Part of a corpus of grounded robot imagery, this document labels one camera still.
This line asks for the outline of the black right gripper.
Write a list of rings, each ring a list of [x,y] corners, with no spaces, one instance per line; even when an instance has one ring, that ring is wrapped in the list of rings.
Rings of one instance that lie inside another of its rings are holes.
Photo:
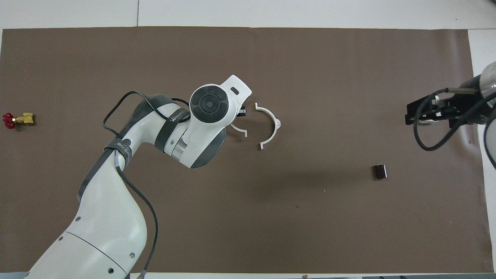
[[[470,79],[457,88],[450,88],[448,92],[453,94],[452,97],[439,100],[438,96],[429,98],[427,95],[411,102],[407,104],[406,125],[414,124],[417,109],[424,100],[428,100],[427,104],[420,110],[419,123],[428,124],[436,121],[441,113],[441,117],[448,120],[448,125],[454,126],[457,120],[460,120],[477,102],[484,98],[480,88],[479,79]],[[482,125],[485,124],[488,116],[489,105],[484,104],[461,125]]]

